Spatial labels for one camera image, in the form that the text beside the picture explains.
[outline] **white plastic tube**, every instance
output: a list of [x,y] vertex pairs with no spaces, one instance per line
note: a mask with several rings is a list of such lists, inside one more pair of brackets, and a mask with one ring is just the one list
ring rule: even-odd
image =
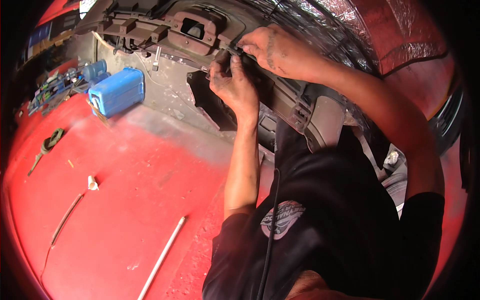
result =
[[185,222],[185,217],[183,216],[183,217],[181,217],[181,219],[180,219],[180,221],[177,225],[177,228],[175,228],[175,231],[173,231],[172,236],[168,240],[167,245],[163,249],[162,254],[160,254],[160,257],[158,258],[158,260],[157,260],[157,262],[156,262],[156,264],[155,264],[155,266],[152,270],[152,273],[150,273],[150,276],[148,277],[147,282],[145,282],[144,289],[142,289],[142,292],[140,293],[140,296],[138,296],[138,300],[143,300],[145,295],[147,294],[147,291],[150,288],[150,285],[152,284],[153,278],[155,278],[155,275],[158,272],[158,269],[162,265],[162,262],[165,260],[165,256],[167,255],[168,251],[170,250],[170,247],[172,246],[173,241],[175,240],[178,233],[180,232],[180,229],[182,228],[184,222]]
[[98,184],[92,175],[88,176],[88,189],[92,191],[98,190]]

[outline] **shirt logo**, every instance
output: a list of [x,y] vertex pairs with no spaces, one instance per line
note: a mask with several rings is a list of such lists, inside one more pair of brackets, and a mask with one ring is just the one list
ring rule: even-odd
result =
[[[305,207],[295,201],[284,201],[278,205],[275,222],[274,240],[279,240],[287,234],[287,231],[300,218]],[[264,235],[270,236],[272,230],[273,208],[262,219],[260,226]]]

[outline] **wrist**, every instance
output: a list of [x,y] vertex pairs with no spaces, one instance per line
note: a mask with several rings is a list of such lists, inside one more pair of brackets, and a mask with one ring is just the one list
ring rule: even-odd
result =
[[305,72],[308,79],[305,81],[329,86],[332,77],[337,77],[337,73],[341,67],[342,65],[328,58],[316,56],[310,60],[308,71]]
[[247,118],[237,118],[237,131],[251,132],[257,130],[258,127],[258,113],[255,116]]

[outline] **tattoo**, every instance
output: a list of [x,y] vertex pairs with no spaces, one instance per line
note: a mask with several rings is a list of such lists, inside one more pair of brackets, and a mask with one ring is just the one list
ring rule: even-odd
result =
[[285,70],[283,70],[282,68],[278,67],[278,69],[283,73],[283,74],[287,74],[287,72],[285,72]]
[[274,51],[274,41],[275,41],[276,32],[272,31],[268,35],[268,45],[267,45],[267,64],[272,69],[275,70],[275,65],[273,64],[273,51]]

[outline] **dirty hands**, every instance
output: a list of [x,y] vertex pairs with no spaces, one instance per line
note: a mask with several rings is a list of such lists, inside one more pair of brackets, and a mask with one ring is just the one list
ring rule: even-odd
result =
[[262,68],[290,79],[312,82],[312,73],[329,62],[276,24],[244,35],[238,45]]
[[235,112],[239,127],[256,127],[260,105],[257,90],[245,74],[237,55],[230,59],[232,77],[227,77],[221,61],[226,59],[228,56],[225,55],[210,64],[210,89]]

